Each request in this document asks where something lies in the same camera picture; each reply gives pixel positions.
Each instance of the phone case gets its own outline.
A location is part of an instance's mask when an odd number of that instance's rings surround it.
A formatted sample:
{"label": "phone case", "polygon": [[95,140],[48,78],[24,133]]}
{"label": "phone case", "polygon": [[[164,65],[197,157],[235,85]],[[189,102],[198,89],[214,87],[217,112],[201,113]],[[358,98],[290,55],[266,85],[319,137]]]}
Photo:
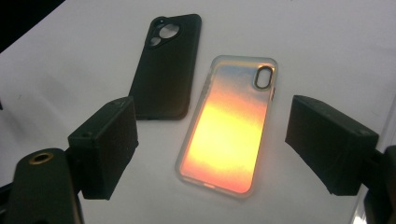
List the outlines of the phone case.
{"label": "phone case", "polygon": [[186,116],[200,31],[201,18],[196,14],[151,22],[129,92],[134,97],[136,119]]}
{"label": "phone case", "polygon": [[[261,70],[266,85],[258,85]],[[185,181],[237,197],[251,192],[263,125],[272,102],[276,62],[219,56],[206,79],[177,172]]]}

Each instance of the white table surface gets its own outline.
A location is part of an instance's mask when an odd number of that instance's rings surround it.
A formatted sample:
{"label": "white table surface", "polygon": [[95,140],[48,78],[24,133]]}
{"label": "white table surface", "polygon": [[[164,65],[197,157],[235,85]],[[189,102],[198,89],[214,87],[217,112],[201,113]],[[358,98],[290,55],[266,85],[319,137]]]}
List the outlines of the white table surface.
{"label": "white table surface", "polygon": [[[396,94],[396,2],[68,0],[0,54],[0,186],[16,163],[128,94],[150,22],[197,13],[203,25],[190,111],[138,121],[139,147],[110,201],[81,199],[86,223],[349,223],[336,197],[285,142],[291,98],[334,106],[381,133]],[[211,61],[278,62],[276,95],[251,197],[238,201],[177,179],[175,162]]]}

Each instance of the white backdrop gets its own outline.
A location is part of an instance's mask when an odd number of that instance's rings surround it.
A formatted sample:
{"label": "white backdrop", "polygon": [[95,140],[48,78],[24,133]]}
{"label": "white backdrop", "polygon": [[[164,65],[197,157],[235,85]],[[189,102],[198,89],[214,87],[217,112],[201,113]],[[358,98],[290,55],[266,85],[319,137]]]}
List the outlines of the white backdrop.
{"label": "white backdrop", "polygon": [[[180,121],[138,121],[140,146],[110,201],[86,223],[348,223],[356,197],[330,195],[285,142],[291,98],[334,106],[381,133],[396,94],[396,2],[68,0],[0,54],[0,186],[16,163],[128,94],[150,22],[197,13],[203,26],[191,107]],[[175,162],[211,61],[274,58],[276,95],[253,195],[182,183]]]}

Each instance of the camera hole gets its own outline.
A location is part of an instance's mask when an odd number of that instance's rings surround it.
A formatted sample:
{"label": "camera hole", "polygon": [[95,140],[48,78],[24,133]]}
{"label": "camera hole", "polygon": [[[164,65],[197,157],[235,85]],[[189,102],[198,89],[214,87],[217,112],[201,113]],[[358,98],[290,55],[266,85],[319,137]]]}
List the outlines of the camera hole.
{"label": "camera hole", "polygon": [[179,31],[178,25],[175,24],[167,24],[160,30],[160,37],[162,38],[170,38],[176,35]]}
{"label": "camera hole", "polygon": [[149,41],[149,45],[150,46],[157,46],[158,44],[160,44],[161,39],[159,37],[152,37]]}
{"label": "camera hole", "polygon": [[271,84],[272,69],[263,67],[257,74],[254,85],[259,89],[267,89]]}
{"label": "camera hole", "polygon": [[49,152],[43,152],[37,155],[34,155],[32,159],[29,160],[29,163],[31,165],[38,165],[41,163],[44,163],[46,161],[50,161],[53,157],[52,153]]}

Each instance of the clear phone case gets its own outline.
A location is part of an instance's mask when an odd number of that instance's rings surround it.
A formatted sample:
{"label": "clear phone case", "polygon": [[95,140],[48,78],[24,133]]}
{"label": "clear phone case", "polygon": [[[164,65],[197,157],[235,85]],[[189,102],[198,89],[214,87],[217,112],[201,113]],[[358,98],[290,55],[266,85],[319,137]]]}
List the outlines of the clear phone case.
{"label": "clear phone case", "polygon": [[[213,61],[177,160],[181,179],[237,197],[249,195],[276,72],[269,58],[219,56]],[[263,83],[261,76],[268,76]]]}

